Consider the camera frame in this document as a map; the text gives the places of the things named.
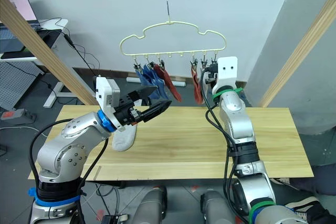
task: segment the robotic arm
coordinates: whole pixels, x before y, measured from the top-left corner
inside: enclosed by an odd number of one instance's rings
[[[229,156],[236,162],[233,191],[237,212],[249,214],[251,223],[306,223],[284,206],[275,205],[275,195],[264,163],[258,155],[251,120],[245,111],[245,103],[236,92],[237,58],[219,58],[205,69],[212,86],[214,102],[218,102],[224,130],[232,138],[235,147],[229,147]]]
[[[55,223],[77,223],[75,202],[80,198],[77,189],[89,153],[111,132],[125,130],[124,125],[147,122],[164,112],[171,101],[159,102],[143,112],[133,107],[135,101],[147,99],[155,89],[145,87],[120,97],[114,80],[97,77],[96,99],[101,110],[71,120],[38,152],[41,170],[38,188],[30,191],[30,195],[35,196],[31,224],[46,223],[50,219]]]

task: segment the sneaker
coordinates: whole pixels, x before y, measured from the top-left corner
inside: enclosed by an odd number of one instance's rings
[[[316,197],[311,196],[299,202],[288,203],[285,207],[292,209],[303,220],[307,220],[308,209],[316,204],[319,204],[319,200]]]
[[[269,180],[272,181],[274,184],[290,186],[291,188],[299,191],[298,188],[290,184],[289,178],[270,178]]]

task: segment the blue ring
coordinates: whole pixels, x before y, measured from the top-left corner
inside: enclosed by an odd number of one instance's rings
[[[98,110],[98,116],[102,122],[102,125],[105,129],[107,129],[109,132],[114,132],[116,129],[113,127],[111,121],[105,116],[104,112],[102,110]]]
[[[65,200],[61,200],[61,201],[56,201],[56,202],[46,202],[43,200],[40,200],[37,197],[36,194],[36,188],[32,187],[31,189],[28,190],[28,195],[29,196],[33,196],[35,198],[35,202],[39,205],[39,206],[43,206],[43,207],[58,207],[58,206],[62,206],[62,205],[66,205],[66,204],[70,204],[73,203],[75,201],[80,200],[80,195],[74,197],[74,198],[70,198],[70,199],[65,199]]]

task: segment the laptop screen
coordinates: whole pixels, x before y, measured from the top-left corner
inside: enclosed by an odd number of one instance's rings
[[[29,0],[9,0],[15,8],[20,12],[20,14],[24,17],[26,21],[28,21],[31,25],[38,25],[37,18],[33,12],[33,9],[30,5]]]

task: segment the baseboard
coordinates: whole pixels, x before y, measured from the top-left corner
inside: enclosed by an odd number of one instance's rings
[[[49,72],[48,69],[44,66],[39,66],[44,72]],[[92,72],[88,68],[73,68],[77,74],[82,75],[92,75]],[[127,72],[127,71],[115,71],[115,70],[93,70],[98,74],[101,74],[107,78],[126,78],[126,77],[138,77],[135,72]],[[186,84],[193,84],[193,78],[191,77],[181,77],[181,76],[170,76],[172,81],[184,81]],[[244,88],[246,85],[246,81],[236,81],[236,85],[238,88]]]

